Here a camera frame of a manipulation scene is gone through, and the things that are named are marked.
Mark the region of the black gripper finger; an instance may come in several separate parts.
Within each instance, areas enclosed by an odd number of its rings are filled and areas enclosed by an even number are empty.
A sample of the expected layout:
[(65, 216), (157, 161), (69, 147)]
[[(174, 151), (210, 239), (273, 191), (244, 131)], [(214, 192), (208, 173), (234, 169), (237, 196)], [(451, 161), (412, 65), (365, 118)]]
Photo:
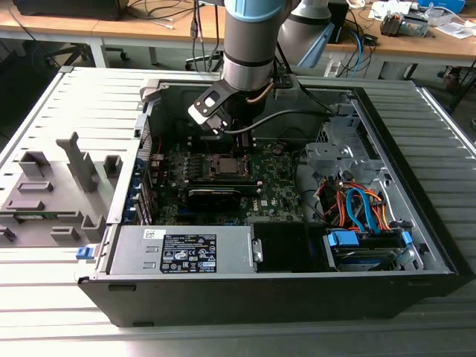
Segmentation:
[[(239, 130), (247, 127), (246, 123), (243, 123), (241, 120), (234, 120), (232, 124), (233, 130)], [(250, 145), (250, 134), (249, 132), (244, 132), (241, 134), (232, 135), (234, 140), (234, 145), (232, 152), (235, 156), (243, 156), (248, 154), (251, 150)]]

